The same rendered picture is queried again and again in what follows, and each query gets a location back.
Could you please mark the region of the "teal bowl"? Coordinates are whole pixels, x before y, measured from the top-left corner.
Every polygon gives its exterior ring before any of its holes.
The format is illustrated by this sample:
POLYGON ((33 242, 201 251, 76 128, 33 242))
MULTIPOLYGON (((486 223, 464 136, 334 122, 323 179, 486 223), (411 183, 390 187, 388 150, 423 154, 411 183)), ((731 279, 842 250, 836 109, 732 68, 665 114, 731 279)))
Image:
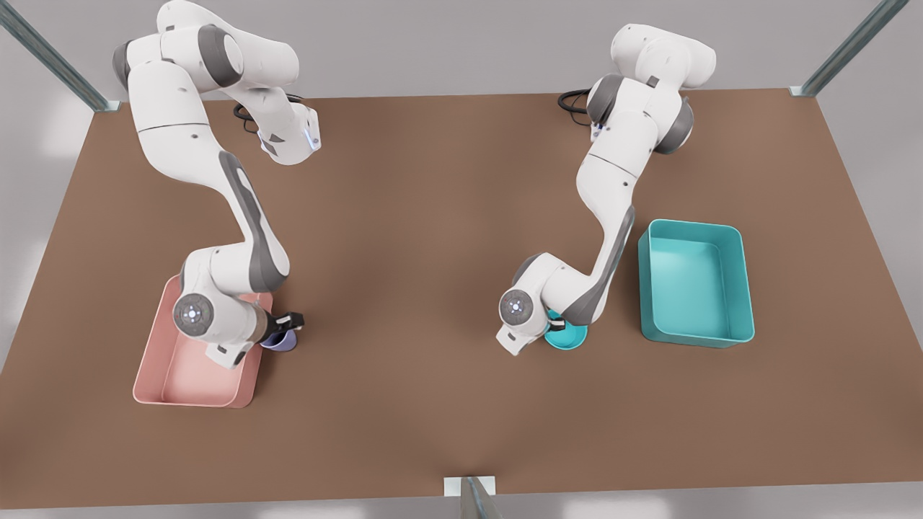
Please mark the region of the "teal bowl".
POLYGON ((544 339, 554 348, 560 350, 573 350, 586 341, 588 335, 588 326, 578 326, 567 322, 567 329, 563 332, 544 333, 544 339))

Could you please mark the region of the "pink rectangular box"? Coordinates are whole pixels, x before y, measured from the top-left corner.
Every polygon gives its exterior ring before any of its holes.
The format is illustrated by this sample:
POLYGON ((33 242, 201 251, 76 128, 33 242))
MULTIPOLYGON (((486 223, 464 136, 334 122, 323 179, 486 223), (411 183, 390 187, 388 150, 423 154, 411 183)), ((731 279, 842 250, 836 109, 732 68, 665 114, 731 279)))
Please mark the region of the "pink rectangular box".
POLYGON ((164 287, 159 308, 133 387, 141 404, 241 409, 251 403, 262 348, 255 345, 235 369, 220 367, 206 355, 204 342, 175 328, 172 309, 180 296, 178 276, 164 287))

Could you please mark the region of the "teal rectangular box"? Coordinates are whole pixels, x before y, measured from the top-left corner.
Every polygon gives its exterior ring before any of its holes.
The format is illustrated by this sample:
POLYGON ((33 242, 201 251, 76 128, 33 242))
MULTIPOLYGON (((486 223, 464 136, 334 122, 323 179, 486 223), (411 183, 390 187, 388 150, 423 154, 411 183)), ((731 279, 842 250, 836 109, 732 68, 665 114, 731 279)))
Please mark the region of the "teal rectangular box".
POLYGON ((728 348, 753 339, 747 262, 739 230, 655 219, 637 241, 640 326, 654 342, 728 348))

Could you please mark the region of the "silver frame post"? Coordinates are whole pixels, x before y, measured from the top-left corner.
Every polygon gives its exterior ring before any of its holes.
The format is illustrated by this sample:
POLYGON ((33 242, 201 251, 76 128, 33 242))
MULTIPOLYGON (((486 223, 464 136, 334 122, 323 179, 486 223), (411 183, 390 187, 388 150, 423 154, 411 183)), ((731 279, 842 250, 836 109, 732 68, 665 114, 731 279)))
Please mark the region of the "silver frame post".
POLYGON ((452 476, 443 479, 443 495, 459 498, 459 519, 503 519, 493 497, 494 476, 452 476))
POLYGON ((119 101, 103 96, 7 0, 0 0, 0 26, 93 112, 119 110, 119 101))
POLYGON ((807 80, 801 85, 789 86, 789 94, 816 97, 910 1, 880 0, 807 80))

